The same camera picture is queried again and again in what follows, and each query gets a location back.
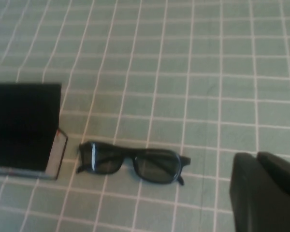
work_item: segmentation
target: sunglasses temple arm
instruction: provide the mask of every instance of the sunglasses temple arm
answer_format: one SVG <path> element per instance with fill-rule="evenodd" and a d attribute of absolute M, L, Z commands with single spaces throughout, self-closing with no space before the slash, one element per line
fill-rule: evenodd
<path fill-rule="evenodd" d="M 174 175 L 174 172 L 172 170 L 170 170 L 168 167 L 166 167 L 165 165 L 153 160 L 153 159 L 149 159 L 147 158 L 146 160 L 148 160 L 149 162 L 155 164 L 157 167 L 163 169 L 167 174 L 169 175 Z M 184 185 L 184 179 L 181 176 L 178 176 L 177 181 L 180 183 L 180 185 Z"/>

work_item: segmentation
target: black sunglasses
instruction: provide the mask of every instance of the black sunglasses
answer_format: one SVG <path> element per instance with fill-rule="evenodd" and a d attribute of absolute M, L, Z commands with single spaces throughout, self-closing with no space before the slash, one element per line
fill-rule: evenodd
<path fill-rule="evenodd" d="M 130 158 L 140 178 L 158 184 L 178 181 L 184 185 L 180 174 L 191 161 L 171 150 L 126 148 L 95 141 L 80 144 L 79 150 L 82 164 L 76 173 L 113 174 L 120 169 L 125 158 Z"/>

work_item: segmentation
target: black object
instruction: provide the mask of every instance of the black object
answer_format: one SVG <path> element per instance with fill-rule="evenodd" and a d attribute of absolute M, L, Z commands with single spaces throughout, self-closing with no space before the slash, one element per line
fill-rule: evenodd
<path fill-rule="evenodd" d="M 36 175 L 39 172 L 43 177 L 41 173 L 48 166 L 56 134 L 64 135 L 58 132 L 60 97 L 60 84 L 0 84 L 0 167 L 3 173 Z M 62 154 L 59 155 L 57 174 L 50 178 L 58 175 L 62 160 Z"/>
<path fill-rule="evenodd" d="M 290 232 L 290 163 L 268 152 L 237 153 L 230 187 L 237 232 Z"/>
<path fill-rule="evenodd" d="M 190 158 L 165 149 L 125 148 L 95 141 L 80 144 L 79 149 L 82 165 L 77 173 L 113 174 L 120 169 L 125 158 L 131 158 L 140 178 L 159 184 L 178 181 L 184 185 L 180 174 L 183 167 L 190 164 Z"/>

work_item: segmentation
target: table surface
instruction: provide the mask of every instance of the table surface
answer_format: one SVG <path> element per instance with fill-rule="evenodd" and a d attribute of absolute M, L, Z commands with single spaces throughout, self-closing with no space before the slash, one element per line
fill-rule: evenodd
<path fill-rule="evenodd" d="M 290 1 L 0 0 L 0 82 L 60 82 L 59 179 L 0 177 L 0 232 L 233 232 L 237 151 L 290 161 Z M 124 163 L 75 174 L 99 140 L 191 157 L 185 186 Z"/>

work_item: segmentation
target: black book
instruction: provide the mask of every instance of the black book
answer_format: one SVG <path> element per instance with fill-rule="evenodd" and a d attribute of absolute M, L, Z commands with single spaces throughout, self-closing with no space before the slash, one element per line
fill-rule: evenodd
<path fill-rule="evenodd" d="M 68 137 L 60 84 L 0 84 L 0 174 L 56 179 Z"/>

